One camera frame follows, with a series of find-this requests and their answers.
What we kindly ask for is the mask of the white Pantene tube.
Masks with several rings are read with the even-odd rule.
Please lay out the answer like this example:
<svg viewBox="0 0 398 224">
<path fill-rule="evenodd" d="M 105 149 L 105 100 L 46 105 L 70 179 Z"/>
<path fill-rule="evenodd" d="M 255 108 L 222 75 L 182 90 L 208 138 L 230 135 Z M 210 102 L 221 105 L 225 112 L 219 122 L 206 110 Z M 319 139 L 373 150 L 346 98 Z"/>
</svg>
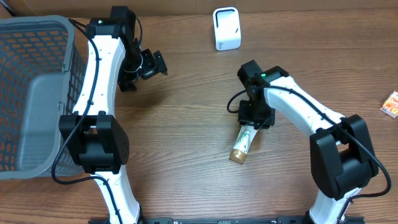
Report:
<svg viewBox="0 0 398 224">
<path fill-rule="evenodd" d="M 250 145 L 257 133 L 253 126 L 241 126 L 229 158 L 238 164 L 244 164 Z"/>
</svg>

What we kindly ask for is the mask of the small orange tissue pack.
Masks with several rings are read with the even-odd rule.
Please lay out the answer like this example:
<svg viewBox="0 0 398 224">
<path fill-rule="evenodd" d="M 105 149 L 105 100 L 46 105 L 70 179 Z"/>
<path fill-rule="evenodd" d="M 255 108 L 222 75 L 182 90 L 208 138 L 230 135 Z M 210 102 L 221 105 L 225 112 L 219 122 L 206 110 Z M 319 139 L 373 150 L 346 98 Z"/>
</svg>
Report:
<svg viewBox="0 0 398 224">
<path fill-rule="evenodd" d="M 398 114 L 398 93 L 393 91 L 387 100 L 380 107 L 380 110 L 392 118 L 396 118 Z"/>
</svg>

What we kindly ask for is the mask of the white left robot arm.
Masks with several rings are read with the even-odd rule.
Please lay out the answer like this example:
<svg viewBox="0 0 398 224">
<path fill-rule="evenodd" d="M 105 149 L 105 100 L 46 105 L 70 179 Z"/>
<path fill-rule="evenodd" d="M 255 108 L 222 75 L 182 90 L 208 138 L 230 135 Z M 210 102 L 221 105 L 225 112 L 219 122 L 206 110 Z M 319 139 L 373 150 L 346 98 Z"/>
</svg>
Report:
<svg viewBox="0 0 398 224">
<path fill-rule="evenodd" d="M 94 180 L 109 211 L 107 223 L 145 223 L 127 176 L 129 138 L 115 117 L 116 90 L 134 91 L 136 82 L 158 73 L 167 74 L 160 51 L 141 49 L 135 26 L 141 25 L 127 6 L 113 6 L 109 17 L 92 18 L 84 25 L 70 22 L 88 39 L 88 62 L 83 86 L 72 113 L 60 117 L 58 128 L 73 162 L 87 177 L 60 180 L 57 155 L 51 168 L 62 185 Z"/>
</svg>

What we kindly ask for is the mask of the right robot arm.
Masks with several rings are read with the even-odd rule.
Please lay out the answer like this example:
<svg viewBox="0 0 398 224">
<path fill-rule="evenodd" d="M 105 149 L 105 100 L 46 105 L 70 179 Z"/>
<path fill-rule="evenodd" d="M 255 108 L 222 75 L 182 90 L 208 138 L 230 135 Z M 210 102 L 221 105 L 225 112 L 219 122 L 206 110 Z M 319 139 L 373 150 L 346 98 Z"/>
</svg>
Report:
<svg viewBox="0 0 398 224">
<path fill-rule="evenodd" d="M 378 174 L 378 165 L 365 121 L 328 109 L 303 91 L 288 72 L 275 66 L 263 71 L 255 61 L 237 73 L 248 100 L 239 103 L 241 129 L 230 159 L 243 164 L 259 129 L 275 124 L 282 113 L 310 143 L 312 177 L 318 187 L 315 203 L 297 223 L 363 223 L 347 217 L 347 208 Z"/>
</svg>

